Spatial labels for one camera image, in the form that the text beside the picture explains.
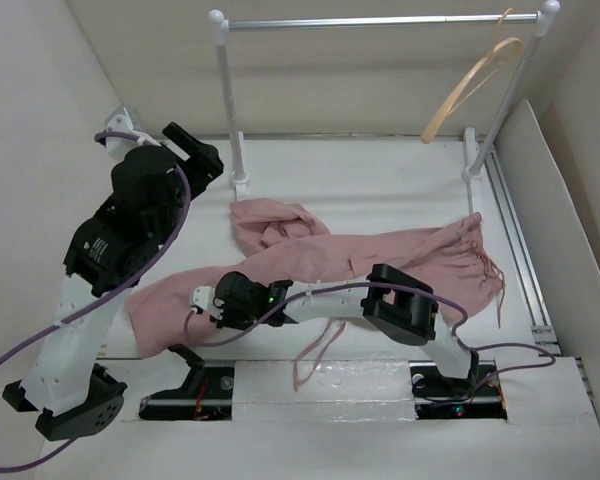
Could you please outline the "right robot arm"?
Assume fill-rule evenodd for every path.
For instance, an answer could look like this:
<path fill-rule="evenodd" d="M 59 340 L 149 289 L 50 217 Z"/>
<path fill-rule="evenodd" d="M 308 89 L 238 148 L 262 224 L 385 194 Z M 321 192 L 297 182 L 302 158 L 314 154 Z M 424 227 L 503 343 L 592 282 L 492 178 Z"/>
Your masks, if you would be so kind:
<path fill-rule="evenodd" d="M 190 304 L 207 312 L 216 327 L 244 332 L 261 324 L 280 327 L 319 318 L 362 319 L 392 341 L 420 348 L 451 392 L 464 394 L 479 379 L 478 354 L 457 338 L 456 327 L 440 317 L 440 307 L 459 313 L 462 323 L 468 320 L 468 312 L 387 264 L 375 264 L 367 276 L 344 283 L 278 280 L 264 285 L 232 271 L 214 287 L 196 288 Z"/>

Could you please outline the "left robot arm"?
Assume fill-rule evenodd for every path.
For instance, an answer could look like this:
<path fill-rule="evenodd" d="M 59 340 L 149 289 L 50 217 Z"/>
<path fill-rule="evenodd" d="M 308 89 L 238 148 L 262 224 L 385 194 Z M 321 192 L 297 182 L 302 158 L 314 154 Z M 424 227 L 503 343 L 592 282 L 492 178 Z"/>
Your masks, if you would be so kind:
<path fill-rule="evenodd" d="M 179 153 L 139 133 L 96 136 L 102 145 L 131 145 L 111 171 L 111 194 L 69 243 L 56 317 L 39 336 L 36 363 L 3 390 L 14 410 L 37 413 L 35 428 L 48 441 L 96 435 L 120 412 L 127 386 L 97 364 L 101 343 L 131 290 L 177 238 L 191 201 L 223 174 L 216 147 L 176 123 L 163 133 Z"/>

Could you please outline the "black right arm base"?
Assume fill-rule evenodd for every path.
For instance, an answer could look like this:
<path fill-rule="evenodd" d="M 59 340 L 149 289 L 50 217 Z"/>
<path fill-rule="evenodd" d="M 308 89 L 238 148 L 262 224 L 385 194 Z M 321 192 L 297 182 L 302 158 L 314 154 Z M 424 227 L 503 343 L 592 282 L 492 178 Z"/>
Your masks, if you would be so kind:
<path fill-rule="evenodd" d="M 472 389 L 441 376 L 433 362 L 411 362 L 409 370 L 417 420 L 506 420 L 506 402 L 497 381 Z"/>

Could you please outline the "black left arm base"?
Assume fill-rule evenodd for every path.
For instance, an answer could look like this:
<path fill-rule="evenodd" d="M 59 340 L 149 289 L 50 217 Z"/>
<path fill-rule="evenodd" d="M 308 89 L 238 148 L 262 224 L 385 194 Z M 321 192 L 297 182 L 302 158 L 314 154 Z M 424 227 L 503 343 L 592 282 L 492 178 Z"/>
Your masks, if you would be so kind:
<path fill-rule="evenodd" d="M 232 419 L 235 363 L 207 363 L 189 347 L 175 344 L 169 351 L 178 355 L 188 372 L 178 388 L 145 397 L 138 416 L 145 421 L 228 421 Z"/>

